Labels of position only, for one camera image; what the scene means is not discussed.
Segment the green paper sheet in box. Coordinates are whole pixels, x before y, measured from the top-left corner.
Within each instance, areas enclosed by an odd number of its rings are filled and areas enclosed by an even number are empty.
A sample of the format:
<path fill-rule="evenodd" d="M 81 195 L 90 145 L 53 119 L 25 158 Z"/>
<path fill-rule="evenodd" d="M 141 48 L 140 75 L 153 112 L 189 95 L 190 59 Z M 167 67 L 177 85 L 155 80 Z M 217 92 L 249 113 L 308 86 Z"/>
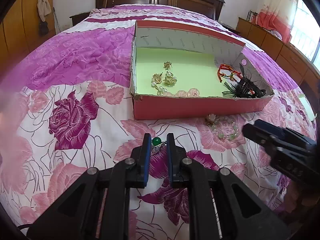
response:
<path fill-rule="evenodd" d="M 157 90 L 151 86 L 153 74 L 166 73 L 164 62 L 170 61 L 170 71 L 177 77 L 177 83 L 168 87 L 161 83 L 168 92 L 175 94 L 179 90 L 188 91 L 196 88 L 201 97 L 222 96 L 226 90 L 218 80 L 218 66 L 211 54 L 193 51 L 160 48 L 136 49 L 136 92 L 138 94 L 156 95 Z"/>

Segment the floral pink purple bedspread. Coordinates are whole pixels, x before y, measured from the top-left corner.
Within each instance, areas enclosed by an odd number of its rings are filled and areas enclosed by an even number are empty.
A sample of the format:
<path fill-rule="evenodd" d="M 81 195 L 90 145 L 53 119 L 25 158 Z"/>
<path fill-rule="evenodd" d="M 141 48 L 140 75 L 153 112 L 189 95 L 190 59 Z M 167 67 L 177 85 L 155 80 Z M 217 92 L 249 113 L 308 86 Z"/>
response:
<path fill-rule="evenodd" d="M 245 55 L 274 92 L 258 112 L 137 120 L 130 92 L 136 22 L 177 22 L 240 38 Z M 1 239 L 27 231 L 84 172 L 113 168 L 151 139 L 175 145 L 205 168 L 231 170 L 289 229 L 288 239 L 318 239 L 319 200 L 285 205 L 282 173 L 242 128 L 261 119 L 285 124 L 275 86 L 294 81 L 252 42 L 196 12 L 166 5 L 95 9 L 50 38 L 1 82 Z M 131 189 L 128 239 L 190 239 L 188 190 L 171 187 L 167 145 L 151 153 L 143 189 Z"/>

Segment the gold flower earring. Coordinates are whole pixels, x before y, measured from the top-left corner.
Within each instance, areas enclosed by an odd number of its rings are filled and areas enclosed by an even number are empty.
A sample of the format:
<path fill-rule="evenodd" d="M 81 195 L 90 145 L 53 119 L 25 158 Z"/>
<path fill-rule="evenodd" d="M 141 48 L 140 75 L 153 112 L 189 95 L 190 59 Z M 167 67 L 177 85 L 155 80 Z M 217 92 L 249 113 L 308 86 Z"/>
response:
<path fill-rule="evenodd" d="M 172 63 L 170 61 L 164 62 L 164 69 L 170 70 L 172 68 Z"/>

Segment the pink cardboard shoebox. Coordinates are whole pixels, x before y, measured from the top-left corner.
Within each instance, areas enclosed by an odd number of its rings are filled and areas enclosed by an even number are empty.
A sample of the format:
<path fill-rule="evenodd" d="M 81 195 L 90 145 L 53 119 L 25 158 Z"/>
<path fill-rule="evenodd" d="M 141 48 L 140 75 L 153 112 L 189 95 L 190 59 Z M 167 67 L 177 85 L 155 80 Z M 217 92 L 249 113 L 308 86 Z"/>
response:
<path fill-rule="evenodd" d="M 261 111 L 271 86 L 240 38 L 194 25 L 139 20 L 130 92 L 137 120 Z"/>

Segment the pink flower hair clip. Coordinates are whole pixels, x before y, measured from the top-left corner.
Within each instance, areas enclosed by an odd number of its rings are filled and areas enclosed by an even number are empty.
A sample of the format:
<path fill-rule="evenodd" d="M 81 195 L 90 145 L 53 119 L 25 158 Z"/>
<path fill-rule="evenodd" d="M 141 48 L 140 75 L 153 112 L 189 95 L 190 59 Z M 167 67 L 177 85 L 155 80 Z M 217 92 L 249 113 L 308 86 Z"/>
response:
<path fill-rule="evenodd" d="M 200 96 L 200 91 L 196 88 L 191 88 L 188 91 L 179 90 L 174 96 L 179 98 L 198 98 Z"/>

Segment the wooden wardrobe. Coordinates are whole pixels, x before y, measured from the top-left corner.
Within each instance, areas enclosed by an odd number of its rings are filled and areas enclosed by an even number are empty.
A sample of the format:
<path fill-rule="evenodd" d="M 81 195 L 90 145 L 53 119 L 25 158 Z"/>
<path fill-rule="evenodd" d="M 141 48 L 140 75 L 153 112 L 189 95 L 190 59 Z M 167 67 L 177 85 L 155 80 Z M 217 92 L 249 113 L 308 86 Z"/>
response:
<path fill-rule="evenodd" d="M 54 15 L 46 16 L 48 33 L 40 34 L 37 0 L 16 0 L 1 22 L 1 67 L 13 64 L 56 34 Z"/>

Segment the window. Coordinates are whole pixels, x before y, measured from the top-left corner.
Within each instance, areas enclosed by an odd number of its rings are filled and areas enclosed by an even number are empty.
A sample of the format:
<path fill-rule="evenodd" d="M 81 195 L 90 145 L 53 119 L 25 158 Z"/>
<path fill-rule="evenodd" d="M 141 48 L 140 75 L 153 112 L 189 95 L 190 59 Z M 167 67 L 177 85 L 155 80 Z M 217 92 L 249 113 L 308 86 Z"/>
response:
<path fill-rule="evenodd" d="M 303 0 L 295 0 L 289 19 L 290 43 L 319 68 L 319 24 Z"/>

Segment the green bead pendant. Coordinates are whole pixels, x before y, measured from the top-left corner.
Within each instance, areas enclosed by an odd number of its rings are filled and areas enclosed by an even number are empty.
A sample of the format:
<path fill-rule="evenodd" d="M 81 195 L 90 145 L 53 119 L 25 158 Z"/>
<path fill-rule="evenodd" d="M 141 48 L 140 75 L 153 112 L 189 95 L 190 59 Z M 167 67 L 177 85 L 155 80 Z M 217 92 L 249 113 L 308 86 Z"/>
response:
<path fill-rule="evenodd" d="M 167 143 L 166 141 L 162 141 L 160 137 L 154 137 L 152 140 L 151 140 L 151 153 L 152 154 L 155 154 L 157 152 L 159 152 L 161 150 L 161 148 L 163 146 L 165 146 Z"/>

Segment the black hanging bag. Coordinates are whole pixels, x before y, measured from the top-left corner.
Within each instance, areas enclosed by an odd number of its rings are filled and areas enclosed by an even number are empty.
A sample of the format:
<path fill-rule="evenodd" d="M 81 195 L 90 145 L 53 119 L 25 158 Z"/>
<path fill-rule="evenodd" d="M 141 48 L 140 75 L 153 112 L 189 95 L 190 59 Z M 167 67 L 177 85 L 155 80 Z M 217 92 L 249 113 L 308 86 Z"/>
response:
<path fill-rule="evenodd" d="M 49 33 L 48 23 L 47 21 L 40 21 L 39 22 L 39 35 L 45 36 Z"/>

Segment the gold pearl earring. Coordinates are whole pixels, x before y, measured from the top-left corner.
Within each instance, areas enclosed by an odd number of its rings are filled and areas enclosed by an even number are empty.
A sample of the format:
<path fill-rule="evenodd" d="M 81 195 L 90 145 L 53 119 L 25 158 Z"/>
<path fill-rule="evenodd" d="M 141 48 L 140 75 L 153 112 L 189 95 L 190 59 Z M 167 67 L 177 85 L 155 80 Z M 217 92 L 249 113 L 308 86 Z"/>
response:
<path fill-rule="evenodd" d="M 157 85 L 161 84 L 162 83 L 162 74 L 163 73 L 160 73 L 160 74 L 153 74 L 152 78 L 151 78 L 151 86 L 152 87 L 156 87 Z"/>

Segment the floral cream red curtain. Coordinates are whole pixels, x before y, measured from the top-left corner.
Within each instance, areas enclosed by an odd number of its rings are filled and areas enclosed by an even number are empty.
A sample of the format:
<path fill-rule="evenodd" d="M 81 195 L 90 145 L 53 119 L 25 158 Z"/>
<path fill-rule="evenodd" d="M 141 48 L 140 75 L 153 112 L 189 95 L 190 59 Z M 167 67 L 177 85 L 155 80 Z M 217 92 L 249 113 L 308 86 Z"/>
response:
<path fill-rule="evenodd" d="M 269 31 L 275 30 L 283 42 L 290 39 L 298 0 L 263 0 L 257 24 Z"/>

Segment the left nightstand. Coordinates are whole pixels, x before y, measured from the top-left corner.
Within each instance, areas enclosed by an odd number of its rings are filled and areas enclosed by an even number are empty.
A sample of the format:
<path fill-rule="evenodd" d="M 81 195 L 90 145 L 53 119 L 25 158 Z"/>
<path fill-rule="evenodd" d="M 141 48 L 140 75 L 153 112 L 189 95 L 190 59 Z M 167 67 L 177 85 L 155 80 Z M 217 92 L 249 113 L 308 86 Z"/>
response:
<path fill-rule="evenodd" d="M 70 16 L 69 18 L 72 20 L 72 26 L 75 26 L 81 21 L 85 20 L 86 18 L 88 18 L 89 15 L 90 12 L 82 12 L 80 14 Z"/>

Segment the gold pearl brooch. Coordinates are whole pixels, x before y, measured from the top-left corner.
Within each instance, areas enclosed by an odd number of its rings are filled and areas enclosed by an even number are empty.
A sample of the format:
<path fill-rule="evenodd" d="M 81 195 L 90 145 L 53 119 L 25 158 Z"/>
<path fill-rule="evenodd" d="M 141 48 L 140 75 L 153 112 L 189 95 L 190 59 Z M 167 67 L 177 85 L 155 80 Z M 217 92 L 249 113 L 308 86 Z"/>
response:
<path fill-rule="evenodd" d="M 167 70 L 165 73 L 164 84 L 167 86 L 174 86 L 177 83 L 177 77 L 174 74 Z"/>

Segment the green paper sheet on bed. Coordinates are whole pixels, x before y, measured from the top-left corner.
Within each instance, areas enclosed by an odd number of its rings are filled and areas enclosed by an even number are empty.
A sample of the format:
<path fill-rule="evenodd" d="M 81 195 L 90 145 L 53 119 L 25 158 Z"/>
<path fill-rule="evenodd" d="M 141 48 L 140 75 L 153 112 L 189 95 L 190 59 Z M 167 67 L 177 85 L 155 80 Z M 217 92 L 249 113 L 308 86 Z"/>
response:
<path fill-rule="evenodd" d="M 314 121 L 316 118 L 316 115 L 314 114 L 312 107 L 310 105 L 310 103 L 308 102 L 307 98 L 305 97 L 304 94 L 299 94 L 298 95 L 299 101 L 301 102 L 301 104 L 303 105 L 303 107 L 306 110 L 306 114 L 308 116 L 308 118 L 310 119 L 310 121 Z"/>

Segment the black ribbon hair clip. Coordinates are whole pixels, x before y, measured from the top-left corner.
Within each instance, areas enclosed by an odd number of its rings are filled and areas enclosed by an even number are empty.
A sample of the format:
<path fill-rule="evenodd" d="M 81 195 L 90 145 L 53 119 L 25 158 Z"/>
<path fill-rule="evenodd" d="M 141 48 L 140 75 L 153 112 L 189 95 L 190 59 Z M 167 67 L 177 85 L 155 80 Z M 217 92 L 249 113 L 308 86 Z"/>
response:
<path fill-rule="evenodd" d="M 222 92 L 225 98 L 247 98 L 255 99 L 262 98 L 266 95 L 265 89 L 260 89 L 250 78 L 245 75 L 244 66 L 240 63 L 240 71 L 236 71 L 232 66 L 227 64 L 221 64 L 217 71 L 217 77 L 220 82 L 222 79 L 226 79 L 234 82 L 235 84 L 229 84 L 224 82 L 226 91 Z"/>

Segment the wooden dresser cabinet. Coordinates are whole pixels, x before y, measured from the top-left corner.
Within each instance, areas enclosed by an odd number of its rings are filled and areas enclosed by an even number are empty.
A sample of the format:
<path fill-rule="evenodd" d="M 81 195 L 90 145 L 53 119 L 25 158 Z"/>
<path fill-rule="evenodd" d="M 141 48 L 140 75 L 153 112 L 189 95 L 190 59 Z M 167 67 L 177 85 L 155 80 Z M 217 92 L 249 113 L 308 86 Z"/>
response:
<path fill-rule="evenodd" d="M 262 27 L 238 18 L 236 31 L 239 35 L 264 50 L 301 88 L 318 93 L 319 71 L 292 44 L 284 43 Z"/>

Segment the hanging beige cloth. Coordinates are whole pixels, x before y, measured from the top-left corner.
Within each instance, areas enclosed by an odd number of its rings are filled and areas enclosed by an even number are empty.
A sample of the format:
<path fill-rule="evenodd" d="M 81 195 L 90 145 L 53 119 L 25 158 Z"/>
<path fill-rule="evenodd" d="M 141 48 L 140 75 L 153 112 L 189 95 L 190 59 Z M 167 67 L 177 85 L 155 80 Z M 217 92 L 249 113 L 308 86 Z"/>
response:
<path fill-rule="evenodd" d="M 42 22 L 46 21 L 46 16 L 48 16 L 52 10 L 48 0 L 37 0 L 37 10 L 39 13 L 40 20 Z"/>

